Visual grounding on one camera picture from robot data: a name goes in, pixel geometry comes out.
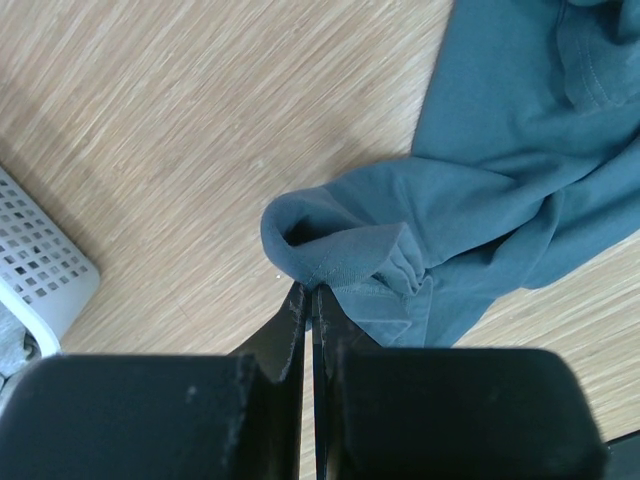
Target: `gray cloth in basket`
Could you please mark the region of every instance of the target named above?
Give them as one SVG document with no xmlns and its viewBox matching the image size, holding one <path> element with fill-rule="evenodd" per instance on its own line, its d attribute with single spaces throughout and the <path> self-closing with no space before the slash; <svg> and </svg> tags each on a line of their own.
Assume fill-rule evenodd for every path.
<svg viewBox="0 0 640 480">
<path fill-rule="evenodd" d="M 0 413 L 36 349 L 20 320 L 0 303 Z"/>
</svg>

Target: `crumpled fabric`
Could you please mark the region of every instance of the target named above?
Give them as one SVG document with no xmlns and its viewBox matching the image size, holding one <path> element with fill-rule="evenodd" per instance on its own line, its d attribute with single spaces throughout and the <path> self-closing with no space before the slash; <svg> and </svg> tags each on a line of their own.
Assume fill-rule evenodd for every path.
<svg viewBox="0 0 640 480">
<path fill-rule="evenodd" d="M 458 1 L 411 155 L 276 198 L 261 223 L 268 258 L 331 286 L 383 346 L 451 346 L 498 297 L 549 285 L 640 228 L 633 86 L 607 77 L 615 102 L 598 108 L 572 98 L 584 84 L 563 40 L 573 8 L 602 25 L 593 45 L 621 15 L 576 3 Z M 628 58 L 605 51 L 592 49 L 594 66 Z"/>
<path fill-rule="evenodd" d="M 640 0 L 572 0 L 561 10 L 557 39 L 576 110 L 640 108 Z"/>
</svg>

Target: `wooden floor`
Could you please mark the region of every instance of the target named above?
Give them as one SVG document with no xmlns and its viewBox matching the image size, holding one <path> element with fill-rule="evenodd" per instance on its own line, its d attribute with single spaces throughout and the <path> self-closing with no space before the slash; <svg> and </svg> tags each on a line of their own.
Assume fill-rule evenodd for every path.
<svg viewBox="0 0 640 480">
<path fill-rule="evenodd" d="M 0 162 L 103 275 L 65 348 L 227 352 L 253 333 L 290 284 L 262 253 L 261 211 L 408 151 L 448 11 L 1 0 Z M 463 344 L 558 351 L 607 438 L 637 429 L 639 272 L 636 236 L 498 302 Z"/>
</svg>

